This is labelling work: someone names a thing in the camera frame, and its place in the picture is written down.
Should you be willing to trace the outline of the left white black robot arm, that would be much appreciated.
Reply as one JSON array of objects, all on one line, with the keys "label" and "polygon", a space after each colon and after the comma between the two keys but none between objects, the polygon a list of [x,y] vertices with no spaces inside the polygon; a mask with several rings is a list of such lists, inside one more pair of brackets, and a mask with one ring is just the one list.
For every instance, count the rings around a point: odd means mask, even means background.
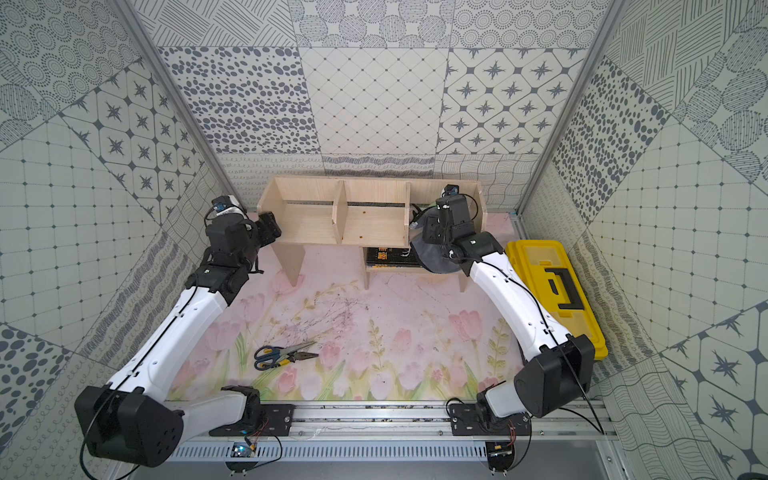
[{"label": "left white black robot arm", "polygon": [[202,263],[158,329],[108,382],[88,386],[77,397],[81,457],[157,467],[198,435],[214,430],[248,435],[261,428],[260,394],[252,387],[225,386],[179,406],[167,401],[190,353],[257,273],[259,249],[281,230],[272,213],[251,220],[233,206],[213,218],[206,234],[210,245]]}]

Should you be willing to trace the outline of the grey microfibre cloth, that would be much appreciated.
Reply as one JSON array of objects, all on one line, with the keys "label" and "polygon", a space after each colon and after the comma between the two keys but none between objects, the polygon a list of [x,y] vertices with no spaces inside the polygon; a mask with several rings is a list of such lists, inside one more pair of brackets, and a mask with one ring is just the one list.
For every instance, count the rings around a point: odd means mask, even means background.
[{"label": "grey microfibre cloth", "polygon": [[461,270],[459,264],[444,255],[439,244],[428,244],[418,237],[410,241],[410,247],[419,264],[430,273],[453,274]]}]

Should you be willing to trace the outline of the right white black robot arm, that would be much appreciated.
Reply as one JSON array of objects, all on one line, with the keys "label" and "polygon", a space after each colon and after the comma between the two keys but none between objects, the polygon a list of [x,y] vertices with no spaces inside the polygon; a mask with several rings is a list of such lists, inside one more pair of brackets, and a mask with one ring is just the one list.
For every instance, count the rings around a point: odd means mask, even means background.
[{"label": "right white black robot arm", "polygon": [[587,396],[594,345],[548,313],[497,239],[475,228],[466,195],[444,194],[414,215],[410,230],[410,246],[422,267],[433,274],[460,271],[472,279],[517,339],[524,366],[513,379],[480,394],[486,412],[499,419],[522,413],[541,418]]}]

